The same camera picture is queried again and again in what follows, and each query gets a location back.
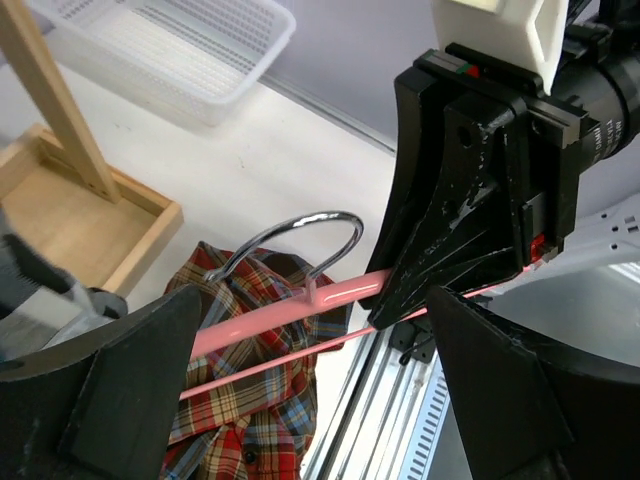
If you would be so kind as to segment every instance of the chrome hook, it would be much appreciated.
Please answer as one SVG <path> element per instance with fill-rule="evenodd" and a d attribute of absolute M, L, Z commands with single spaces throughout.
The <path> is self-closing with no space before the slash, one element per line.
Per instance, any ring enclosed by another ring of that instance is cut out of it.
<path fill-rule="evenodd" d="M 245 242 L 236 252 L 229 258 L 227 263 L 224 264 L 221 268 L 216 268 L 214 270 L 209 270 L 204 274 L 204 281 L 207 283 L 219 282 L 227 278 L 244 260 L 248 255 L 253 253 L 256 248 L 258 248 L 264 242 L 271 240 L 283 233 L 290 232 L 291 230 L 296 230 L 298 228 L 306 227 L 307 225 L 312 225 L 314 223 L 322 223 L 322 222 L 332 222 L 332 221 L 342 221 L 349 222 L 354 227 L 354 232 L 349 241 L 336 253 L 334 253 L 331 257 L 326 259 L 317 267 L 313 268 L 307 274 L 307 287 L 308 294 L 312 295 L 313 285 L 315 284 L 315 280 L 329 267 L 334 265 L 337 261 L 342 259 L 345 255 L 347 255 L 353 248 L 358 244 L 360 239 L 362 238 L 362 233 L 364 232 L 364 223 L 357 215 L 349 212 L 341 212 L 341 211 L 330 211 L 330 212 L 318 212 L 312 213 L 308 215 L 303 215 L 300 217 L 293 218 L 291 220 L 287 220 L 285 222 L 279 223 L 262 233 L 259 233 L 255 237 L 253 237 L 248 242 Z"/>

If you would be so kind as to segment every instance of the wooden stick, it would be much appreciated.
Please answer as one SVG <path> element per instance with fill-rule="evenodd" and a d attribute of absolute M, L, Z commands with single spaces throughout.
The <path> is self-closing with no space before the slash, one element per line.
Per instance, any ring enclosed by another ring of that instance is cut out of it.
<path fill-rule="evenodd" d="M 102 153 L 22 0 L 0 0 L 0 48 L 86 186 L 118 201 L 120 192 Z"/>

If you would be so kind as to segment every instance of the plaid shirt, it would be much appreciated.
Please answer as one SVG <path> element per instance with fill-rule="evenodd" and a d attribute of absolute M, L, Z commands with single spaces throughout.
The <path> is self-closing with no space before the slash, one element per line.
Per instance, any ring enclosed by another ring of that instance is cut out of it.
<path fill-rule="evenodd" d="M 232 252 L 200 243 L 167 291 L 200 287 L 202 328 L 301 292 L 311 269 L 300 257 L 258 250 L 226 282 L 203 274 Z M 326 276 L 318 285 L 327 285 Z M 308 317 L 193 360 L 191 388 L 344 335 L 351 306 Z M 294 480 L 316 425 L 316 355 L 291 361 L 182 401 L 175 417 L 162 479 Z"/>

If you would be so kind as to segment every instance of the wooden frame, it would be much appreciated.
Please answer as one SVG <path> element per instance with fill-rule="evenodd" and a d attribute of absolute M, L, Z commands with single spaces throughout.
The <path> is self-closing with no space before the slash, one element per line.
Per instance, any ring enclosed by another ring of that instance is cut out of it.
<path fill-rule="evenodd" d="M 183 222 L 180 206 L 107 167 L 117 202 L 85 186 L 55 135 L 34 125 L 0 152 L 0 201 L 38 252 L 88 286 L 127 295 Z"/>

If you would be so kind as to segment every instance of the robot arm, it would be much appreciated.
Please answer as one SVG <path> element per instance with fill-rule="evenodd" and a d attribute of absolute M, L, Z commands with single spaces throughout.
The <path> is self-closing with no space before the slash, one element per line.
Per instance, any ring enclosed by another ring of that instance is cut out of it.
<path fill-rule="evenodd" d="M 392 274 L 364 303 L 374 326 L 425 306 L 431 285 L 467 293 L 565 249 L 580 174 L 640 131 L 640 8 L 602 2 L 576 24 L 587 3 L 434 0 L 453 43 L 396 79 L 396 171 L 368 267 Z"/>
<path fill-rule="evenodd" d="M 638 229 L 636 197 L 576 222 L 580 174 L 640 131 L 638 2 L 603 1 L 575 24 L 587 3 L 433 0 L 446 48 L 396 80 L 396 175 L 369 265 L 393 273 L 370 321 L 428 306 L 474 479 L 640 477 L 640 368 L 459 294 L 569 268 L 565 249 L 582 264 L 637 252 L 620 238 Z"/>

